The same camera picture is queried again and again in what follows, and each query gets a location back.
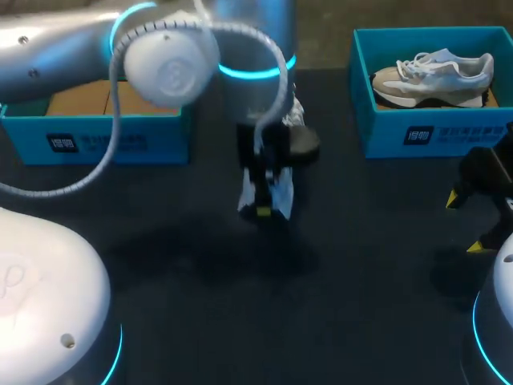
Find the blue box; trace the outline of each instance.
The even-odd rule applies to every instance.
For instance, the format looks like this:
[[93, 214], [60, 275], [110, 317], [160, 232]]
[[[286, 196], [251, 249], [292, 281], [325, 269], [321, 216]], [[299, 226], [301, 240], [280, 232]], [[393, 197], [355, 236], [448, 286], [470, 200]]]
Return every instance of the blue box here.
[[[499, 107], [378, 109], [370, 75], [443, 48], [462, 57], [493, 55], [491, 91]], [[355, 30], [349, 87], [366, 157], [464, 156], [494, 146], [513, 121], [512, 63], [513, 41], [498, 26]]]
[[[1, 122], [26, 165], [97, 164], [107, 149], [112, 117], [45, 116], [50, 99], [4, 105]], [[125, 115], [117, 164], [188, 164], [190, 108], [175, 115]]]

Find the table surface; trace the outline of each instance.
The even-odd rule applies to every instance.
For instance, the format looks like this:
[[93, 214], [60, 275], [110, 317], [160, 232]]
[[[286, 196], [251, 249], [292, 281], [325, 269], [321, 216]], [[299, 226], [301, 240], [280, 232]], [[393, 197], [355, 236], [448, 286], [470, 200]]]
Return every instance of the table surface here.
[[[187, 167], [113, 167], [55, 201], [0, 196], [98, 250], [126, 334], [129, 385], [463, 384], [458, 350], [470, 317], [435, 293], [430, 269], [440, 250], [471, 245], [497, 216], [480, 197], [445, 210], [457, 159], [365, 160], [346, 78], [298, 73], [322, 150], [295, 174], [287, 227], [257, 229], [237, 215], [235, 132], [215, 89], [200, 101]], [[54, 188], [88, 170], [24, 168], [0, 139], [7, 183]]]

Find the screw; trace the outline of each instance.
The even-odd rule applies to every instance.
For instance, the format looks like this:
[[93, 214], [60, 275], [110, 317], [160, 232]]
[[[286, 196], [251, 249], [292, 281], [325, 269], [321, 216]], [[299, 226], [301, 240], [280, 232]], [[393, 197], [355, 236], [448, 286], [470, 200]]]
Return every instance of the screw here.
[[36, 70], [35, 68], [32, 68], [31, 70], [29, 70], [29, 76], [31, 78], [38, 78], [39, 77], [39, 71]]

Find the white cable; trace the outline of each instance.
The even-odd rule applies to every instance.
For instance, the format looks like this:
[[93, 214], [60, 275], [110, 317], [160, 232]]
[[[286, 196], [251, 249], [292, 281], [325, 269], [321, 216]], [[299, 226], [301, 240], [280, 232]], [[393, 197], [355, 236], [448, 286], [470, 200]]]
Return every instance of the white cable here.
[[57, 188], [55, 190], [31, 191], [9, 186], [8, 184], [0, 183], [0, 191], [27, 198], [52, 198], [60, 197], [70, 193], [75, 193], [81, 190], [82, 188], [88, 186], [111, 163], [112, 158], [114, 157], [115, 151], [119, 144], [119, 138], [121, 136], [121, 111], [119, 107], [118, 78], [120, 63], [124, 53], [127, 51], [127, 48], [135, 39], [144, 34], [154, 33], [160, 30], [200, 30], [205, 27], [204, 23], [206, 23], [206, 26], [211, 30], [223, 30], [237, 34], [244, 34], [246, 36], [254, 38], [262, 44], [266, 45], [267, 48], [270, 49], [276, 57], [278, 68], [280, 70], [280, 82], [277, 97], [275, 98], [271, 108], [265, 114], [263, 114], [263, 116], [258, 120], [255, 127], [255, 153], [259, 153], [263, 146], [261, 139], [262, 131], [268, 124], [274, 121], [274, 119], [277, 117], [277, 114], [281, 111], [281, 107], [283, 106], [283, 103], [285, 101], [289, 85], [289, 77], [285, 57], [283, 56], [283, 53], [281, 52], [278, 45], [268, 35], [264, 34], [263, 32], [251, 26], [246, 26], [245, 24], [240, 23], [204, 21], [200, 25], [198, 25], [198, 23], [196, 22], [148, 22], [126, 33], [120, 39], [119, 43], [116, 45], [114, 49], [114, 54], [112, 55], [111, 63], [109, 66], [109, 80], [111, 81], [111, 97], [112, 105], [114, 108], [114, 113], [112, 115], [111, 139], [109, 141], [109, 145], [107, 146], [107, 150], [103, 155], [103, 158], [98, 163], [98, 165], [93, 169], [93, 171], [91, 171], [91, 173], [85, 176], [82, 180], [79, 180], [78, 182], [75, 182], [74, 184], [71, 184], [67, 187]]

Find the glowing blue light ring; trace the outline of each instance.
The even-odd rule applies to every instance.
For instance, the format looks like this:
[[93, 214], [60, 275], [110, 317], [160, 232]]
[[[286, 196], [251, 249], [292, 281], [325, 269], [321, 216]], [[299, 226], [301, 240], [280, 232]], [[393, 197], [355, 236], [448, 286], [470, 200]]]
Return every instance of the glowing blue light ring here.
[[504, 383], [504, 385], [511, 385], [500, 373], [497, 369], [495, 369], [493, 363], [491, 363], [490, 359], [488, 358], [487, 354], [484, 352], [484, 349], [483, 347], [481, 346], [481, 342], [479, 341], [479, 336], [478, 336], [478, 330], [477, 328], [475, 327], [475, 308], [478, 304], [478, 298], [479, 298], [479, 294], [477, 296], [477, 298], [475, 299], [475, 302], [474, 302], [474, 309], [472, 310], [472, 326], [474, 327], [474, 336], [475, 336], [475, 341], [478, 343], [478, 347], [479, 347], [479, 350], [481, 351], [481, 355], [483, 355], [484, 357], [484, 360], [487, 362], [488, 366], [490, 367], [490, 369], [493, 370], [493, 372], [497, 375], [497, 377], [500, 378], [500, 380]]
[[111, 369], [109, 370], [109, 373], [107, 377], [105, 377], [105, 380], [100, 385], [107, 385], [107, 383], [111, 380], [111, 377], [113, 376], [116, 367], [118, 366], [119, 358], [121, 357], [121, 350], [123, 349], [123, 326], [119, 325], [119, 347], [118, 347], [118, 353], [115, 355], [114, 363], [112, 364]]
[[[287, 62], [287, 69], [290, 71], [295, 65], [296, 65], [297, 57], [294, 55], [288, 62]], [[219, 69], [221, 72], [223, 72], [225, 75], [230, 76], [232, 78], [236, 79], [243, 79], [243, 80], [262, 80], [262, 79], [269, 79], [269, 78], [275, 78], [280, 75], [280, 69], [278, 67], [273, 68], [272, 70], [267, 71], [237, 71], [232, 70], [230, 68], [227, 68], [225, 66], [219, 65]]]
[[115, 34], [117, 33], [119, 26], [123, 24], [123, 22], [128, 18], [128, 16], [134, 14], [138, 10], [144, 10], [146, 8], [153, 8], [154, 6], [157, 6], [154, 2], [141, 2], [140, 4], [135, 4], [134, 6], [131, 6], [127, 10], [125, 10], [118, 18], [115, 20], [114, 25], [111, 29], [111, 36], [109, 38], [109, 47], [111, 48], [111, 53], [114, 53], [114, 38]]

